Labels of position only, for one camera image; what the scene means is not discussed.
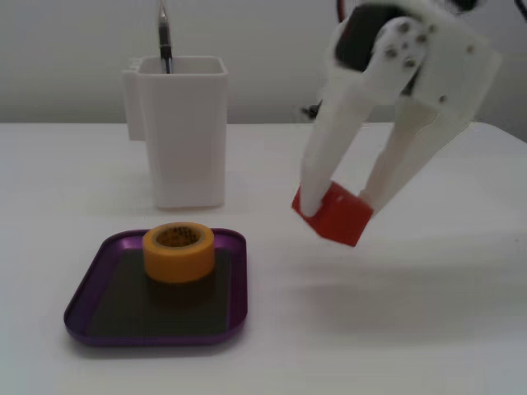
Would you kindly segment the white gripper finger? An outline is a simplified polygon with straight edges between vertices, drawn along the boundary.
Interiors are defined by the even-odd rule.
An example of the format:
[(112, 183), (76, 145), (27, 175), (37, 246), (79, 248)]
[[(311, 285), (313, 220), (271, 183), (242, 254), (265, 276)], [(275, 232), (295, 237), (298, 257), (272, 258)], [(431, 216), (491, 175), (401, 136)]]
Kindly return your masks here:
[(336, 28), (325, 57), (322, 104), (301, 162), (302, 214), (314, 215), (319, 210), (334, 171), (373, 109), (394, 104), (417, 73), (427, 53), (425, 30), (412, 17), (388, 21), (371, 35), (371, 60), (359, 72), (337, 60), (344, 24)]

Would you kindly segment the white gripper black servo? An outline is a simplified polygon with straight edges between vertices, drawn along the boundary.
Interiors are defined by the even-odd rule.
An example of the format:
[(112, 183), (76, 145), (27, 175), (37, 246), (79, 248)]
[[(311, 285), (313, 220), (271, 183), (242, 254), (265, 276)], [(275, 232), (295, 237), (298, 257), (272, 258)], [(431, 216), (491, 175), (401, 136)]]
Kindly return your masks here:
[(434, 1), (360, 1), (336, 29), (324, 88), (327, 124), (361, 124), (397, 106), (359, 198), (382, 210), (452, 139), (487, 95), (501, 57)]

